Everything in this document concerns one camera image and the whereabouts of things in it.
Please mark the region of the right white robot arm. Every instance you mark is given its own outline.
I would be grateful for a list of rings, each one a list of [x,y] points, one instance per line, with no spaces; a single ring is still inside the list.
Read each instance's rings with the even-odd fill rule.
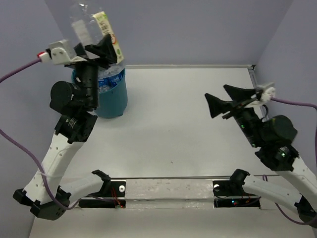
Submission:
[[[266,107],[268,102],[278,100],[274,84],[253,89],[224,85],[224,89],[230,101],[205,94],[211,117],[234,118],[249,144],[259,149],[255,155],[260,162],[286,179],[294,189],[285,189],[265,178],[257,179],[245,170],[236,169],[229,180],[214,187],[213,194],[217,199],[254,194],[274,202],[278,208],[285,207],[297,214],[300,218],[298,225],[316,228],[317,177],[292,146],[298,131],[287,116],[263,120],[255,113],[256,107]]]

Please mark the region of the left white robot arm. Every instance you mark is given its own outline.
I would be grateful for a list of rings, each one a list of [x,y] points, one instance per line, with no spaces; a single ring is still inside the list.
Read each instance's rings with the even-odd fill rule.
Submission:
[[[50,108],[60,113],[52,142],[31,181],[14,192],[13,198],[29,206],[40,219],[54,221],[72,209],[81,198],[109,192],[110,177],[95,170],[74,184],[60,182],[73,157],[88,140],[99,106],[98,73],[117,62],[111,35],[105,35],[97,44],[71,47],[67,40],[50,44],[37,55],[41,62],[52,62],[75,70],[73,82],[58,81],[51,88]]]

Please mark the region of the Pocari bottle white cap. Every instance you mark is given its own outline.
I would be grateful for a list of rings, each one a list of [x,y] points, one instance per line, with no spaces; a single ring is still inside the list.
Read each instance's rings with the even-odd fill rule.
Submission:
[[[107,78],[99,79],[98,80],[98,84],[99,84],[99,93],[100,94],[101,93],[105,93],[105,92],[109,91],[112,88],[112,86],[109,83]]]

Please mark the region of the clear bottle beige label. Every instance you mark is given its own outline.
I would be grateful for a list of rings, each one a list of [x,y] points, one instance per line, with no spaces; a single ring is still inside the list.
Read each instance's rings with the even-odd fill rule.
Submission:
[[[75,0],[70,7],[70,21],[82,46],[97,45],[106,35],[110,35],[111,46],[117,62],[110,69],[125,67],[125,59],[107,14],[92,0]]]

